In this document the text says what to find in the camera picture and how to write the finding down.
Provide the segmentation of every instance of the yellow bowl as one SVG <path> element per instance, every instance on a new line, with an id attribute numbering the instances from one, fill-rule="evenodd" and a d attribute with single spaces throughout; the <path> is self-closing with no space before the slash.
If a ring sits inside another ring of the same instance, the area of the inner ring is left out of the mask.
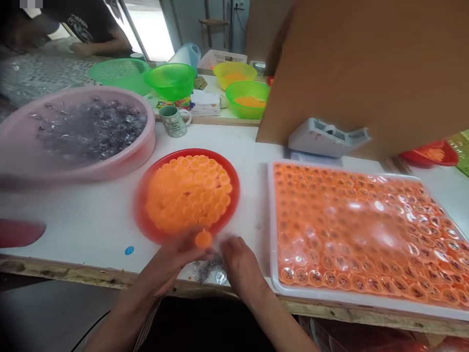
<path id="1" fill-rule="evenodd" d="M 213 73 L 223 90 L 234 82 L 253 81 L 257 77 L 257 71 L 254 67 L 234 62 L 219 63 L 213 68 Z"/>

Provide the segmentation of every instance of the green basket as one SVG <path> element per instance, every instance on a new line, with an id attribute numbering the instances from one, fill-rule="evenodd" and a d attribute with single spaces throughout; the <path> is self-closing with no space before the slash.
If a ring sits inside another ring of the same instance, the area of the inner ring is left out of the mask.
<path id="1" fill-rule="evenodd" d="M 447 142 L 458 154 L 456 167 L 469 177 L 469 130 L 451 136 Z"/>
<path id="2" fill-rule="evenodd" d="M 239 81 L 229 85 L 225 92 L 233 114 L 239 118 L 260 120 L 264 114 L 265 108 L 252 108 L 240 105 L 236 102 L 236 99 L 239 97 L 252 96 L 256 99 L 267 101 L 270 87 L 260 82 Z"/>
<path id="3" fill-rule="evenodd" d="M 140 95 L 150 92 L 143 77 L 150 71 L 145 61 L 138 59 L 115 59 L 95 64 L 88 76 L 103 86 L 119 87 Z"/>

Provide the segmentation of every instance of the hand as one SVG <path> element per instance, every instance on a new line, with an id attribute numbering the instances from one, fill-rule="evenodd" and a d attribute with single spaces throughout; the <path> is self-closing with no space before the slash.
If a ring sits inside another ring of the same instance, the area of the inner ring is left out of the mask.
<path id="1" fill-rule="evenodd" d="M 210 255 L 194 244 L 201 228 L 186 229 L 166 242 L 145 266 L 135 283 L 129 289 L 138 299 L 150 296 L 152 299 L 163 295 L 176 281 L 182 268 L 195 260 L 208 260 Z"/>
<path id="2" fill-rule="evenodd" d="M 91 56 L 95 54 L 92 44 L 89 43 L 73 43 L 70 46 L 70 50 L 80 56 Z"/>
<path id="3" fill-rule="evenodd" d="M 262 302 L 270 290 L 256 256 L 241 237 L 232 237 L 221 245 L 228 281 L 238 297 L 251 308 Z"/>

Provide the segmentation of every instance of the red container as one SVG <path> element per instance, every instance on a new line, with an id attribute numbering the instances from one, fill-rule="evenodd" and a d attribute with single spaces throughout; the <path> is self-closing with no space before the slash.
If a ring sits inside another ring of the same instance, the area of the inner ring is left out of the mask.
<path id="1" fill-rule="evenodd" d="M 451 146 L 446 141 L 433 142 L 425 147 L 437 148 L 437 149 L 443 150 L 443 153 L 445 153 L 443 160 L 436 161 L 436 160 L 429 159 L 417 153 L 415 150 L 400 153 L 399 156 L 405 161 L 407 161 L 410 165 L 423 167 L 423 168 L 428 168 L 433 165 L 454 166 L 454 165 L 457 165 L 457 163 L 459 162 L 458 154 L 456 154 L 456 152 L 451 148 Z"/>
<path id="2" fill-rule="evenodd" d="M 227 206 L 226 212 L 221 216 L 221 218 L 212 226 L 210 227 L 209 231 L 213 236 L 215 236 L 231 219 L 233 214 L 235 213 L 236 207 L 238 206 L 239 201 L 239 178 L 238 174 L 236 173 L 235 168 L 233 165 L 220 154 L 212 152 L 207 149 L 183 149 L 177 152 L 173 152 L 164 156 L 163 158 L 159 159 L 150 168 L 144 173 L 140 183 L 137 187 L 137 192 L 135 194 L 134 200 L 134 220 L 137 224 L 138 228 L 142 233 L 152 242 L 157 244 L 163 244 L 169 237 L 169 235 L 159 229 L 156 224 L 150 219 L 148 213 L 145 209 L 145 204 L 147 203 L 147 194 L 148 194 L 148 185 L 153 176 L 153 174 L 161 168 L 164 164 L 169 163 L 173 159 L 177 159 L 180 156 L 188 156 L 188 155 L 205 155 L 210 159 L 214 159 L 218 164 L 220 164 L 227 172 L 228 176 L 230 177 L 231 185 L 233 190 L 230 193 L 231 203 Z"/>

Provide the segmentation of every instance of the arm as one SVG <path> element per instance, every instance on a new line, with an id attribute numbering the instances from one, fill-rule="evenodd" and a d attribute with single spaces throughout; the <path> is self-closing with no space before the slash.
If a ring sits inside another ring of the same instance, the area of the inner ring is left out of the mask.
<path id="1" fill-rule="evenodd" d="M 252 250 L 241 237 L 222 244 L 230 284 L 277 352 L 319 352 L 267 285 Z"/>
<path id="2" fill-rule="evenodd" d="M 82 56 L 130 51 L 132 47 L 122 29 L 115 25 L 110 31 L 114 39 L 105 43 L 73 43 L 70 49 Z"/>
<path id="3" fill-rule="evenodd" d="M 100 329 L 87 342 L 85 352 L 132 351 L 156 299 L 173 286 L 187 263 L 206 259 L 205 252 L 194 245 L 197 233 L 193 229 L 176 236 L 156 252 L 132 287 L 122 292 Z"/>

